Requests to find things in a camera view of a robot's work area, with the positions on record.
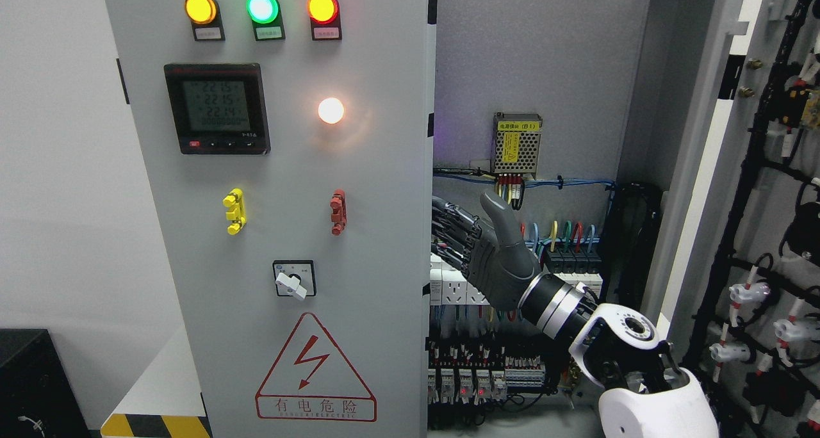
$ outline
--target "yellow handle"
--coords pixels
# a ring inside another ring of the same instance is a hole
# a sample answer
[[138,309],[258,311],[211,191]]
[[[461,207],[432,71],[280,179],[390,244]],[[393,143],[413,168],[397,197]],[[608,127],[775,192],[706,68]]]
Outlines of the yellow handle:
[[228,195],[222,199],[222,205],[228,208],[225,213],[226,221],[231,222],[228,225],[228,234],[234,236],[242,231],[245,226],[245,197],[240,189],[233,189],[229,191]]

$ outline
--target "white wall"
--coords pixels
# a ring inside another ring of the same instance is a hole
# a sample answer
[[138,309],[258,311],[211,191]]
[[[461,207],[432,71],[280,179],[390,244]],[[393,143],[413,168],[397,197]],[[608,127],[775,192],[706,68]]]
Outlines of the white wall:
[[181,324],[103,0],[0,0],[0,327],[99,428]]

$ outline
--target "red indicator light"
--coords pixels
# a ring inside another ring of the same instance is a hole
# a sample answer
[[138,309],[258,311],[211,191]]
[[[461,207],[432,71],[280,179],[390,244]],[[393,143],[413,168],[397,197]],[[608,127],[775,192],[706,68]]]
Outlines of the red indicator light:
[[328,24],[339,15],[337,0],[307,0],[307,14],[317,24]]

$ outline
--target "warning sign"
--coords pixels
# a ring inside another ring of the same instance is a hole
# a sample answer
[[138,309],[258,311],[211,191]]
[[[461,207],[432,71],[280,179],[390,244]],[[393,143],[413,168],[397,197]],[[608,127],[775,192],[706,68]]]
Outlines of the warning sign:
[[284,342],[256,403],[263,419],[375,421],[375,397],[310,312]]

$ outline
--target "yellow indicator light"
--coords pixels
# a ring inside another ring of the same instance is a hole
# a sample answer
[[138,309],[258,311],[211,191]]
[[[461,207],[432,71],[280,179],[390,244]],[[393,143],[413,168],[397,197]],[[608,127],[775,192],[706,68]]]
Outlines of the yellow indicator light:
[[331,23],[339,15],[337,0],[307,0],[307,14],[319,24]]
[[345,105],[336,97],[328,97],[319,103],[319,118],[334,125],[338,123],[345,116]]
[[185,13],[191,21],[200,26],[210,24],[217,17],[217,2],[214,0],[185,0]]

